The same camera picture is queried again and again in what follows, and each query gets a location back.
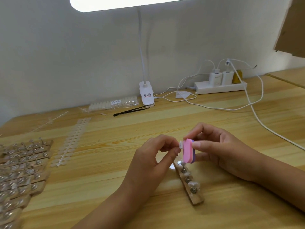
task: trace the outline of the nail file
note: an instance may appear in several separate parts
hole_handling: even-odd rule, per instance
[[[192,148],[192,139],[183,141],[183,161],[186,163],[193,163],[195,161],[195,149]]]

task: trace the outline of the forearm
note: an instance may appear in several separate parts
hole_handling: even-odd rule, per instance
[[[263,155],[256,182],[305,212],[305,171]]]
[[[119,188],[72,229],[122,228],[136,214],[139,207]]]

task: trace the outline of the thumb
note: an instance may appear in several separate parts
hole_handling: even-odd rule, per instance
[[[174,147],[167,152],[167,154],[162,158],[162,160],[158,164],[158,168],[162,173],[166,173],[166,171],[170,168],[171,164],[180,153],[181,149],[179,147]]]
[[[225,144],[208,140],[195,141],[192,144],[193,149],[201,152],[222,156],[227,153],[228,148]]]

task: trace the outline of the wall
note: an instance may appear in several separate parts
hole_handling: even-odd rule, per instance
[[[242,59],[258,65],[258,74],[304,66],[305,59],[273,50],[289,3],[187,0],[142,7],[155,93],[194,74],[200,59]],[[81,13],[69,0],[0,0],[0,29],[0,125],[18,115],[139,93],[135,8]]]

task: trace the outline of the wooden nail display rack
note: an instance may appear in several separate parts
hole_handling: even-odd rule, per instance
[[[0,148],[0,229],[18,229],[22,209],[43,192],[53,141],[33,141]]]
[[[186,182],[187,177],[184,175],[184,173],[189,172],[188,168],[186,166],[181,165],[181,160],[179,159],[179,157],[177,157],[175,159],[173,164],[176,168],[176,171],[177,171],[177,173],[180,177],[180,180],[183,184],[183,187],[184,187],[186,193],[188,194],[188,197],[189,197],[192,205],[195,206],[195,205],[199,205],[199,204],[203,203],[204,202],[204,196],[203,196],[201,190],[197,189],[195,194],[192,193],[191,188],[189,187],[188,183]],[[188,178],[190,180],[194,180],[193,176],[189,176]]]

